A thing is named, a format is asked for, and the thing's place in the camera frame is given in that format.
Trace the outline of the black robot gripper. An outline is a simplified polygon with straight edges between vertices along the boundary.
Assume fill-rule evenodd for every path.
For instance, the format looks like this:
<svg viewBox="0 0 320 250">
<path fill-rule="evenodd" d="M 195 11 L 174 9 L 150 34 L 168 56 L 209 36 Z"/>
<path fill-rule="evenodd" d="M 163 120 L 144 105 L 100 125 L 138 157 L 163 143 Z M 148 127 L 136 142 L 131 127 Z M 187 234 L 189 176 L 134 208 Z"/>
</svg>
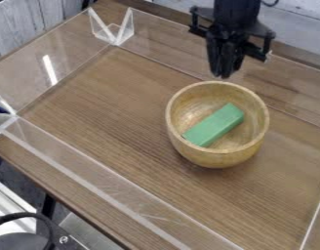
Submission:
<svg viewBox="0 0 320 250">
<path fill-rule="evenodd" d="M 275 31 L 259 19 L 262 0 L 214 0 L 211 8 L 193 6 L 190 32 L 205 37 L 210 70 L 227 79 L 245 56 L 267 61 Z"/>
</svg>

